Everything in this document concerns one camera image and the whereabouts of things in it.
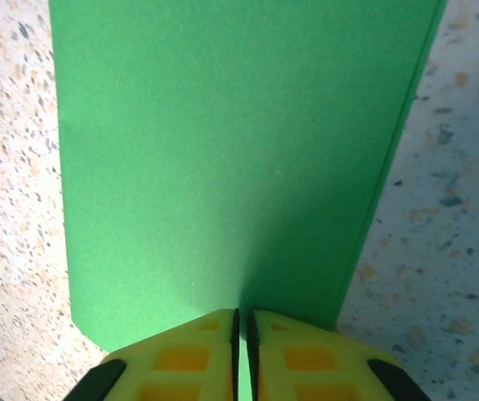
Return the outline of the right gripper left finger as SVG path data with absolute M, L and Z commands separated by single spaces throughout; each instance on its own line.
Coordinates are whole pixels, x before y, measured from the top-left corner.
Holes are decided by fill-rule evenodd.
M 133 343 L 63 401 L 238 401 L 239 311 L 220 309 Z

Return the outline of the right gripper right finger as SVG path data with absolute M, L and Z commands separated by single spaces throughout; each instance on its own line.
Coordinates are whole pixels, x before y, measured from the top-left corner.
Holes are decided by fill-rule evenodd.
M 247 319 L 252 401 L 427 401 L 389 354 L 275 312 Z

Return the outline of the green paper sheet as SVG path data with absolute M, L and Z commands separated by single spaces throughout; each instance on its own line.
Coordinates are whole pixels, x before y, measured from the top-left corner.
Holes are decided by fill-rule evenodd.
M 71 317 L 334 332 L 446 0 L 48 0 Z

